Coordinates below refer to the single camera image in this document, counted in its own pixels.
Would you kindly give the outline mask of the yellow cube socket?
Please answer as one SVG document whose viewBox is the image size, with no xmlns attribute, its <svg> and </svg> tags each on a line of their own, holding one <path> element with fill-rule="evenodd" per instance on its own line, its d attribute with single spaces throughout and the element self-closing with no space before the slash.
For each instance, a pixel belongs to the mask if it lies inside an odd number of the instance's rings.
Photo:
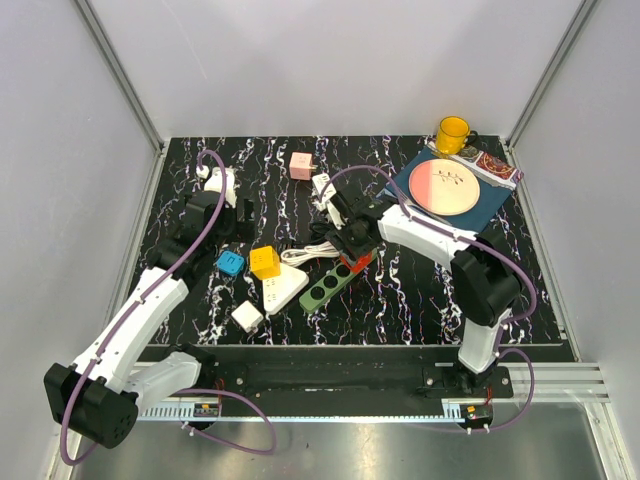
<svg viewBox="0 0 640 480">
<path fill-rule="evenodd" d="M 251 273 L 261 281 L 281 274 L 279 255 L 272 246 L 252 249 L 249 253 L 249 264 Z"/>
</svg>

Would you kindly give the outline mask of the red cube socket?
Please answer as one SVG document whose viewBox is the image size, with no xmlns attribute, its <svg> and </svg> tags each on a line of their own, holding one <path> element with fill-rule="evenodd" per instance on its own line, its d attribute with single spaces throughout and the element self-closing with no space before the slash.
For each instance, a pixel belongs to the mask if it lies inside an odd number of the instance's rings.
<svg viewBox="0 0 640 480">
<path fill-rule="evenodd" d="M 371 251 L 368 254 L 360 257 L 358 260 L 352 261 L 344 255 L 340 256 L 341 262 L 349 269 L 353 274 L 358 274 L 364 270 L 374 259 L 375 252 Z"/>
</svg>

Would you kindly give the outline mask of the white rectangular power strip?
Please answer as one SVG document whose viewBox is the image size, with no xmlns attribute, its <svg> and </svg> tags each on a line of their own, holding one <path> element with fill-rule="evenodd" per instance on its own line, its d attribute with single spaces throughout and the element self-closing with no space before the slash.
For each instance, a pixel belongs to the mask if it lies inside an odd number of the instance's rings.
<svg viewBox="0 0 640 480">
<path fill-rule="evenodd" d="M 328 200 L 336 193 L 336 189 L 330 182 L 330 176 L 327 173 L 314 175 L 311 178 L 313 184 L 313 194 L 316 196 L 314 205 L 319 211 L 327 210 Z"/>
</svg>

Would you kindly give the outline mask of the green power strip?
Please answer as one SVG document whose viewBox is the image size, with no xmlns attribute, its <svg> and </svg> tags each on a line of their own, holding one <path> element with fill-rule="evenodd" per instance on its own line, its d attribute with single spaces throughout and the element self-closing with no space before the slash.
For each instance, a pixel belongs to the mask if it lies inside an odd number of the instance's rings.
<svg viewBox="0 0 640 480">
<path fill-rule="evenodd" d="M 303 311 L 312 314 L 340 293 L 356 275 L 343 264 L 336 265 L 299 298 Z"/>
</svg>

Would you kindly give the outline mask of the white triangular power strip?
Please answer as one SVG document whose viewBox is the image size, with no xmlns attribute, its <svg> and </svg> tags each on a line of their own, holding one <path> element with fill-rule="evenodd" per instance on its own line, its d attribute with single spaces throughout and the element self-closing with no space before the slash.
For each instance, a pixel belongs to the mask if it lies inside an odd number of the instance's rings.
<svg viewBox="0 0 640 480">
<path fill-rule="evenodd" d="M 262 281 L 263 309 L 268 315 L 281 311 L 308 284 L 304 271 L 280 264 L 280 274 Z"/>
</svg>

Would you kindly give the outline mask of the pink cube socket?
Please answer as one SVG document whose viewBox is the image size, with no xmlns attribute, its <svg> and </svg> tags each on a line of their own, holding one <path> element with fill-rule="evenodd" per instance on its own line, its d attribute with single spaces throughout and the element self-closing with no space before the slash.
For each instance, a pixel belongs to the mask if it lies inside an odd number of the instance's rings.
<svg viewBox="0 0 640 480">
<path fill-rule="evenodd" d="M 289 163 L 289 175 L 293 180 L 310 181 L 314 175 L 313 155 L 306 152 L 293 152 Z"/>
</svg>

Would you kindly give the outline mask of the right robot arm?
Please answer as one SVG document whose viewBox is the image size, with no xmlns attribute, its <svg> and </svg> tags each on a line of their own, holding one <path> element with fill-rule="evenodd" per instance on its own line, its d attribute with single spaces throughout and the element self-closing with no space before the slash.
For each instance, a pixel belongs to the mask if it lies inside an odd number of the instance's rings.
<svg viewBox="0 0 640 480">
<path fill-rule="evenodd" d="M 451 276 L 455 303 L 465 317 L 454 384 L 476 396 L 490 383 L 489 370 L 498 358 L 502 323 L 512 313 L 524 281 L 516 266 L 486 235 L 455 229 L 382 195 L 349 203 L 340 193 L 322 202 L 340 217 L 327 240 L 351 263 L 383 243 L 405 247 L 445 268 Z"/>
</svg>

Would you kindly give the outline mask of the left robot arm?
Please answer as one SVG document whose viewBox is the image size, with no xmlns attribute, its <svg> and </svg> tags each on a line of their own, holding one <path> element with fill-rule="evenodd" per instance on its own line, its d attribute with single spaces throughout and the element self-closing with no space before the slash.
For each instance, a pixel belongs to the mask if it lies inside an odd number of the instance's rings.
<svg viewBox="0 0 640 480">
<path fill-rule="evenodd" d="M 174 393 L 196 396 L 215 386 L 215 357 L 187 344 L 162 361 L 133 369 L 160 324 L 208 274 L 220 248 L 255 237 L 254 204 L 221 199 L 214 191 L 188 197 L 185 214 L 157 245 L 133 293 L 102 334 L 70 365 L 53 364 L 44 387 L 53 419 L 112 449 L 136 418 Z"/>
</svg>

